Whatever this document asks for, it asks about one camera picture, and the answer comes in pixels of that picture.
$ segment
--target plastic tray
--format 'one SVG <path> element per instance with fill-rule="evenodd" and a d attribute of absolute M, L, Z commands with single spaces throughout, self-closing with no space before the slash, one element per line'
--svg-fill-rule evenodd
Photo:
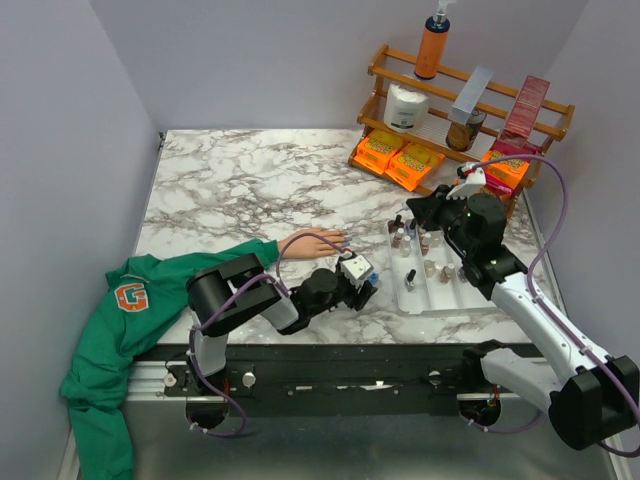
<path fill-rule="evenodd" d="M 391 235 L 388 233 L 386 222 L 383 225 L 383 231 L 387 236 L 393 282 L 401 311 L 411 315 L 427 313 L 434 317 L 499 311 L 498 307 L 486 300 L 475 287 L 458 278 L 458 270 L 462 267 L 462 262 L 443 237 L 440 245 L 431 247 L 427 255 L 422 256 L 420 240 L 416 235 L 411 240 L 411 255 L 404 258 L 400 255 L 399 248 L 391 248 Z M 429 233 L 442 236 L 441 232 Z M 436 264 L 443 266 L 452 263 L 455 267 L 453 278 L 446 284 L 442 283 L 439 279 L 439 271 L 436 271 L 431 278 L 427 278 L 424 271 L 425 260 L 433 260 Z M 413 281 L 414 289 L 409 292 L 405 287 L 404 279 L 411 269 L 416 270 L 416 276 Z"/>

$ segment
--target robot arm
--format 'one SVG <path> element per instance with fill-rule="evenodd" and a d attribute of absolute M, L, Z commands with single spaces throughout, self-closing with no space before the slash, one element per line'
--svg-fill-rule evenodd
<path fill-rule="evenodd" d="M 291 335 L 340 303 L 362 310 L 377 291 L 367 280 L 372 272 L 365 257 L 345 252 L 338 258 L 335 271 L 319 268 L 287 295 L 269 281 L 254 254 L 198 272 L 186 288 L 196 326 L 193 353 L 200 371 L 208 381 L 215 382 L 214 376 L 226 365 L 229 333 L 256 315 L 262 315 L 280 334 Z M 235 295 L 233 303 L 220 314 L 219 310 L 234 296 L 232 286 L 244 291 Z M 217 320 L 207 325 L 214 314 L 218 315 Z"/>
<path fill-rule="evenodd" d="M 507 218 L 501 202 L 489 194 L 473 195 L 484 185 L 483 174 L 476 170 L 466 184 L 464 169 L 459 170 L 460 185 L 440 185 L 430 196 L 410 199 L 407 205 L 423 229 L 443 231 L 469 282 L 518 323 L 548 365 L 518 357 L 499 342 L 485 342 L 465 355 L 463 383 L 470 388 L 499 384 L 520 395 L 546 412 L 558 435 L 575 449 L 632 427 L 633 413 L 620 392 L 541 308 L 544 294 L 535 282 L 535 291 L 530 291 L 527 267 L 502 244 Z M 614 372 L 637 403 L 637 366 L 628 357 L 611 357 L 551 302 L 545 304 Z"/>

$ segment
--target pump bottle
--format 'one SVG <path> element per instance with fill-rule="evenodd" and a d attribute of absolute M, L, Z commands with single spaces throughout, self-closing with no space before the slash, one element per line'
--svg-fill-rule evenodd
<path fill-rule="evenodd" d="M 438 73 L 438 65 L 451 27 L 447 18 L 447 5 L 455 2 L 456 0 L 440 0 L 436 14 L 427 19 L 414 72 L 421 80 L 431 80 Z"/>

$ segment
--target gray wall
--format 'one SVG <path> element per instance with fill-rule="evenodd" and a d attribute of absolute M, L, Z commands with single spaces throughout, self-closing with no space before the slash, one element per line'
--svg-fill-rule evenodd
<path fill-rule="evenodd" d="M 603 19 L 616 12 L 615 25 Z M 640 362 L 640 3 L 591 0 L 547 78 L 549 95 L 576 105 L 572 131 L 550 156 L 569 180 L 569 216 L 551 258 L 573 321 L 614 355 Z M 532 191 L 546 232 L 557 182 Z M 633 432 L 627 447 L 637 445 Z M 640 478 L 640 461 L 631 461 Z"/>
<path fill-rule="evenodd" d="M 416 52 L 437 0 L 91 0 L 163 128 L 343 127 L 383 43 Z M 586 0 L 460 1 L 444 62 L 544 75 Z"/>
<path fill-rule="evenodd" d="M 86 0 L 0 15 L 0 477 L 57 476 L 58 388 L 133 247 L 157 134 Z"/>

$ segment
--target mannequin hand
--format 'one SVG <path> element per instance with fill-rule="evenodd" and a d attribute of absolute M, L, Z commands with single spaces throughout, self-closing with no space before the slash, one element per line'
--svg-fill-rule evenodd
<path fill-rule="evenodd" d="M 344 232 L 340 232 L 338 230 L 325 230 L 324 228 L 307 228 L 305 230 L 299 230 L 293 235 L 289 235 L 284 240 L 280 240 L 278 242 L 278 250 L 282 251 L 289 241 L 301 233 L 315 233 L 316 235 L 320 235 L 321 237 L 326 238 L 327 240 L 335 243 L 339 247 L 346 247 L 349 242 L 344 235 Z M 318 257 L 327 257 L 329 255 L 335 255 L 338 251 L 335 250 L 332 246 L 327 245 L 322 240 L 307 236 L 302 237 L 293 242 L 289 248 L 284 252 L 282 258 L 318 258 Z"/>

